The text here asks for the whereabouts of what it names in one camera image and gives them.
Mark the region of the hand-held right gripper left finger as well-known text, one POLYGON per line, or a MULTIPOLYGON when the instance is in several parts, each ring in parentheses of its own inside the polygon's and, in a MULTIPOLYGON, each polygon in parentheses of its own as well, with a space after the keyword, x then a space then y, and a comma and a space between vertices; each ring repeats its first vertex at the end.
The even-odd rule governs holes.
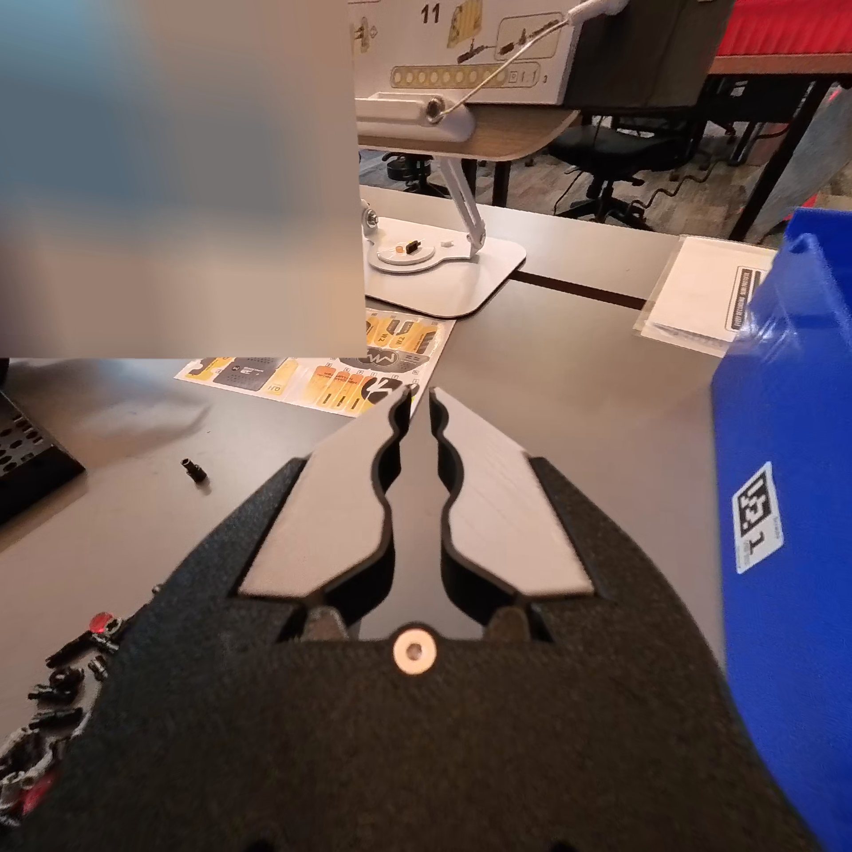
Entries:
POLYGON ((401 472, 410 386, 317 445, 239 586, 253 598, 314 598, 389 553, 387 492, 401 472))

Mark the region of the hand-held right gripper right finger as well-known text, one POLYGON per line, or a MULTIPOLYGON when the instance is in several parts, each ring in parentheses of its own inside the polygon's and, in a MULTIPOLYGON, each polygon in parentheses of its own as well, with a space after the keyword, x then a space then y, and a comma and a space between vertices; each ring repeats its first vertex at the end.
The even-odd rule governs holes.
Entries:
POLYGON ((523 600, 593 595, 527 450, 444 389, 430 391, 430 425, 447 492, 442 547, 449 559, 523 600))

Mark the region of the black perforated block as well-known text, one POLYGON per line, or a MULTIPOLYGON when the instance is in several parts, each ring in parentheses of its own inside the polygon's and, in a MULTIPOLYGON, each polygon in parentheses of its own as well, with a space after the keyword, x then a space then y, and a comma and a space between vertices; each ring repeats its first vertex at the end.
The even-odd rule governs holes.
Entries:
POLYGON ((75 480, 85 467, 1 393, 1 524, 75 480))

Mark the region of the pile of small connector pins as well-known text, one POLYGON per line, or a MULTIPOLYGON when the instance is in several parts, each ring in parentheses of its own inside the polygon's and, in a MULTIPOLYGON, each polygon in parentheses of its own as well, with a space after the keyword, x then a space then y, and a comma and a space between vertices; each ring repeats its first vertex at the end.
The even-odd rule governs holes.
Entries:
POLYGON ((57 779, 133 620, 97 613, 82 634, 45 660, 46 680, 27 695, 34 704, 32 717, 2 739, 2 835, 20 827, 57 779))

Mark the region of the yellow grey sticker sheet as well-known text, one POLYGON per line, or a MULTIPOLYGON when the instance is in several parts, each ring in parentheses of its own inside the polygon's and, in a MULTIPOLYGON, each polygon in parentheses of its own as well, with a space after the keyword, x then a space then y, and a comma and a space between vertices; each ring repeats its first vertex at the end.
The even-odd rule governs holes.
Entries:
POLYGON ((175 379, 347 418, 405 386, 414 413, 455 325, 453 319, 367 307, 367 352, 360 357, 203 358, 175 379))

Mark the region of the white wooden book stand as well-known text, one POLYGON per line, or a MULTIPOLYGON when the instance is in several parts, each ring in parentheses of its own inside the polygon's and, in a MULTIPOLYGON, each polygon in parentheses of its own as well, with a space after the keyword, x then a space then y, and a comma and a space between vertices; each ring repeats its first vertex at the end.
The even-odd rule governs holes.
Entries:
POLYGON ((626 2, 579 2, 562 22, 548 27, 456 101, 438 93, 412 91, 355 97, 359 144, 389 152, 430 155, 462 222, 460 229, 453 230, 403 221, 379 215, 363 200, 361 228, 369 298, 437 319, 464 318, 480 309, 525 261, 526 250, 521 245, 486 236, 474 190, 463 172, 463 159, 487 157, 475 149, 485 142, 486 126, 484 119, 477 119, 475 108, 534 105, 470 101, 499 71, 541 39, 563 27, 580 33, 587 21, 615 16, 625 5, 626 2), (422 249, 411 256, 394 252, 396 245, 410 240, 421 240, 422 249))

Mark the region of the blue plastic bin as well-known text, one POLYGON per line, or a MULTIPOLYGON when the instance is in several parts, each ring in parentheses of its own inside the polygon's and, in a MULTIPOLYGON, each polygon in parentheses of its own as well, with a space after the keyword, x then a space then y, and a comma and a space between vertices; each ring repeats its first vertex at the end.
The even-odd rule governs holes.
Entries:
POLYGON ((796 211, 710 390, 731 692, 820 845, 850 850, 850 212, 796 211))

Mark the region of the white paper document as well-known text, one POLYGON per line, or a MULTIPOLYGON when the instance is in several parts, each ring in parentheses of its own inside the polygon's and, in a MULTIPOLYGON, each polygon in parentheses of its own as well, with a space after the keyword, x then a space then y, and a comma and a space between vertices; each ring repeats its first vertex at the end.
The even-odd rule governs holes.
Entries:
POLYGON ((681 236, 633 326, 635 335, 722 358, 777 251, 681 236))

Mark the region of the grey fabric panel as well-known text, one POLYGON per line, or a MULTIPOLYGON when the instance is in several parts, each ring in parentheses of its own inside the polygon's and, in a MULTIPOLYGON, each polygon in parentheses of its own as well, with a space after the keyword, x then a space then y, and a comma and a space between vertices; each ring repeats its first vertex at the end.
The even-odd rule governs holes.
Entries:
POLYGON ((828 186, 851 159, 851 91, 837 88, 818 108, 753 227, 760 243, 795 208, 828 186))

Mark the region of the instruction booklet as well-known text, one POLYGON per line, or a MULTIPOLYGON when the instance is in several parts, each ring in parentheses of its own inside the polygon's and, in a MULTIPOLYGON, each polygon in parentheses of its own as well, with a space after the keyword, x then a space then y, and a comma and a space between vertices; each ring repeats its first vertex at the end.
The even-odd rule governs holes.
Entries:
MULTIPOLYGON (((579 5, 570 1, 348 2, 355 96, 442 94, 453 101, 579 5)), ((580 33, 563 27, 499 71, 470 104, 556 106, 580 33)))

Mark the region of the wooden table black legs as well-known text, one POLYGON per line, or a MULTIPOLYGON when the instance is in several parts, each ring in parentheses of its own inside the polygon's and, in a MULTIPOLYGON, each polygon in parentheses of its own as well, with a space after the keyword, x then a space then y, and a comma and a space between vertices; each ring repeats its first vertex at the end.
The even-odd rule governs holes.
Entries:
POLYGON ((793 77, 808 82, 779 148, 765 165, 761 176, 730 231, 729 240, 745 241, 758 214, 790 163, 820 104, 834 84, 850 88, 851 54, 823 53, 797 55, 723 55, 710 65, 708 77, 781 78, 793 77))

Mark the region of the red object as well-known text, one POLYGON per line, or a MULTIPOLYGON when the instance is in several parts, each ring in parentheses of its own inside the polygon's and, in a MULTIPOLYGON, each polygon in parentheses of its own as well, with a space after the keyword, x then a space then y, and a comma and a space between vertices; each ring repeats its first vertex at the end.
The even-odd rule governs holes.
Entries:
POLYGON ((849 1, 736 1, 718 57, 848 55, 849 1))

